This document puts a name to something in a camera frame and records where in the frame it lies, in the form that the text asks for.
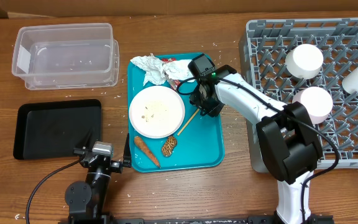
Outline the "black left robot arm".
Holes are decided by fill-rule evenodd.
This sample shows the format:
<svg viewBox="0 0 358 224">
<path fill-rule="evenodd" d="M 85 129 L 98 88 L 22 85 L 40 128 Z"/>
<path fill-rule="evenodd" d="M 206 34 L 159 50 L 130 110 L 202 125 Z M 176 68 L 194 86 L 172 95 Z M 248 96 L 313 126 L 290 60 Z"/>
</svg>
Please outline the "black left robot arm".
<svg viewBox="0 0 358 224">
<path fill-rule="evenodd" d="M 129 136 L 126 137 L 122 161 L 112 160 L 113 146 L 107 142 L 92 142 L 93 132 L 75 145 L 74 155 L 79 164 L 88 170 L 84 181 L 76 181 L 68 186 L 65 201 L 69 206 L 68 223 L 116 223 L 109 212 L 104 212 L 104 203 L 111 174 L 123 172 L 132 167 Z"/>
</svg>

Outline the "wooden chopstick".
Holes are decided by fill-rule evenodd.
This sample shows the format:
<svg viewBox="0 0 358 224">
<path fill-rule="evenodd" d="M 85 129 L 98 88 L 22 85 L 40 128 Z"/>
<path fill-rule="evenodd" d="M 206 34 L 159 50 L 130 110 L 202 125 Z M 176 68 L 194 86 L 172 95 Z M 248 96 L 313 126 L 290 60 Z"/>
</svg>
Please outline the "wooden chopstick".
<svg viewBox="0 0 358 224">
<path fill-rule="evenodd" d="M 190 124 L 190 122 L 193 120 L 193 118 L 199 113 L 200 109 L 198 108 L 192 115 L 191 117 L 187 120 L 187 122 L 183 125 L 183 127 L 181 128 L 181 130 L 179 130 L 179 132 L 177 133 L 177 136 L 179 136 L 184 130 L 185 128 Z"/>
</svg>

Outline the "large white plate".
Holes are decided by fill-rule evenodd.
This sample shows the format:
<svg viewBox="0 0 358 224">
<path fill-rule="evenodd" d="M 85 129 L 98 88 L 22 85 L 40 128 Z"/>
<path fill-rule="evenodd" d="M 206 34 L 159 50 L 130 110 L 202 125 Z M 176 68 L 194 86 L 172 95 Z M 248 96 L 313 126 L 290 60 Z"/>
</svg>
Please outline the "large white plate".
<svg viewBox="0 0 358 224">
<path fill-rule="evenodd" d="M 165 138 L 182 125 L 185 104 L 178 93 L 165 86 L 147 87 L 133 97 L 129 121 L 142 136 Z"/>
</svg>

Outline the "white ceramic bowl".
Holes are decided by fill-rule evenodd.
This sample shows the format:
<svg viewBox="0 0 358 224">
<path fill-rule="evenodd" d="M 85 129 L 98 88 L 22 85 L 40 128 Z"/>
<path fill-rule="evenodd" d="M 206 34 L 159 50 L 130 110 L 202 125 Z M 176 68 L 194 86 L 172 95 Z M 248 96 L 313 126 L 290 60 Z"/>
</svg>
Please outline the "white ceramic bowl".
<svg viewBox="0 0 358 224">
<path fill-rule="evenodd" d="M 323 60 L 323 53 L 319 48 L 311 44 L 301 44 L 287 54 L 285 65 L 294 77 L 310 79 L 318 75 Z"/>
</svg>

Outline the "pink bowl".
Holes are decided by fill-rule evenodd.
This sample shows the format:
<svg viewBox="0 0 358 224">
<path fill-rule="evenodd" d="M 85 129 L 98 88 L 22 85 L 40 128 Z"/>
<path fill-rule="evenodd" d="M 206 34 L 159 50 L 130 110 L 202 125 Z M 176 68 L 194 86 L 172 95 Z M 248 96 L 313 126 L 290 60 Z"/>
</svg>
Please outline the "pink bowl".
<svg viewBox="0 0 358 224">
<path fill-rule="evenodd" d="M 298 92 L 292 102 L 300 102 L 307 110 L 311 122 L 319 124 L 326 120 L 333 109 L 333 99 L 323 88 L 312 86 Z"/>
</svg>

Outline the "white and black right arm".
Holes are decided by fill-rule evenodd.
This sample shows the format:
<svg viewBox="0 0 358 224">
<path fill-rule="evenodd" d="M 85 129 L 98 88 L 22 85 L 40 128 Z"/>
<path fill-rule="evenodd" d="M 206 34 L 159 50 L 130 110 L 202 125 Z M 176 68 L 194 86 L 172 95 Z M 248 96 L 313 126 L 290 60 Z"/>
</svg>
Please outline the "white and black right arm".
<svg viewBox="0 0 358 224">
<path fill-rule="evenodd" d="M 274 222 L 316 223 L 308 206 L 309 186 L 323 152 L 306 108 L 268 97 L 232 67 L 216 68 L 205 54 L 193 58 L 188 68 L 197 81 L 190 103 L 202 116 L 215 117 L 228 105 L 253 124 L 264 166 L 278 183 Z"/>
</svg>

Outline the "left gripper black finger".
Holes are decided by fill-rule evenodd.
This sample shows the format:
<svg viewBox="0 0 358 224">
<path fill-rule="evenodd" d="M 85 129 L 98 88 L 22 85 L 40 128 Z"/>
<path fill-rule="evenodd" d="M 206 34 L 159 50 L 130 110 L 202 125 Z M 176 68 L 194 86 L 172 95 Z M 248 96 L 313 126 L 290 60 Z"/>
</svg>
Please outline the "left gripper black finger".
<svg viewBox="0 0 358 224">
<path fill-rule="evenodd" d="M 78 143 L 79 149 L 89 149 L 91 144 L 91 138 L 93 136 L 93 129 L 90 129 L 87 134 Z"/>
<path fill-rule="evenodd" d="M 126 143 L 124 146 L 124 153 L 123 153 L 123 162 L 122 162 L 122 165 L 127 168 L 132 167 L 132 156 L 131 156 L 129 140 L 130 140 L 129 133 L 127 133 Z"/>
</svg>

